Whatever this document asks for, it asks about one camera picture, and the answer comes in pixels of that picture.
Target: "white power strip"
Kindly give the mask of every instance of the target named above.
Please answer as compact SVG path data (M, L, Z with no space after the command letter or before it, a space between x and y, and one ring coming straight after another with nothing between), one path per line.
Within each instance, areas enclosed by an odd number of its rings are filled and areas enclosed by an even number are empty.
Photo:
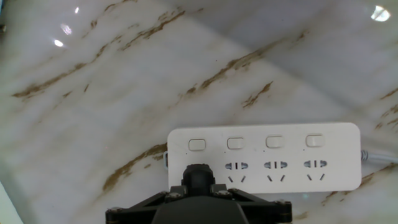
M354 190L361 141L353 123L225 126L173 130L169 187L190 164L208 164L217 184L257 193Z

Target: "black mount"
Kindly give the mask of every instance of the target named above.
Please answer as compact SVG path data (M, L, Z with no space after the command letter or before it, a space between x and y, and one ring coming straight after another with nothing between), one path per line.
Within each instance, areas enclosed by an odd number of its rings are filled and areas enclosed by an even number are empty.
M206 164L187 167L182 185L171 187L131 208L106 211L107 224L291 223L290 202L268 202L238 189L215 184Z

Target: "marble countertop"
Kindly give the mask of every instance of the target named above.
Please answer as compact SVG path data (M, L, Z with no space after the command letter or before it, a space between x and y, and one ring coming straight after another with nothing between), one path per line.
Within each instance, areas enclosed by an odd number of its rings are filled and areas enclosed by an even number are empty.
M398 156L397 13L393 0L6 1L0 181L25 224L94 224L167 190L159 156L178 127L349 121L363 149ZM363 176L352 192L261 197L292 201L294 223L396 222L398 169Z

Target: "switch button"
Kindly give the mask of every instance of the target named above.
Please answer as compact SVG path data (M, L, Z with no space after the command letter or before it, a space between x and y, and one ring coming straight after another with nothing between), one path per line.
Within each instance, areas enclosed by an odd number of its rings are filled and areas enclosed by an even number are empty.
M308 147L322 147L325 145L325 137L321 134L309 135L305 139Z
M272 136L266 139L267 147L277 149L285 146L285 139L282 136Z
M202 151L206 149L206 142L204 139L191 139L188 146L191 151Z
M244 148L244 139L243 138L229 138L228 149L242 149Z

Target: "power cord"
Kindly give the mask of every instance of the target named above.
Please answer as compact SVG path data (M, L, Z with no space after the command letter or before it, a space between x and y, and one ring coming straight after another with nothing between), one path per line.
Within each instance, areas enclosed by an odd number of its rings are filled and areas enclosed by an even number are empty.
M383 156L379 154L373 154L369 153L366 150L361 151L361 160L362 161L367 161L367 160L381 160L381 161L387 161L387 162L393 162L398 164L398 158L397 157L391 157L391 156Z

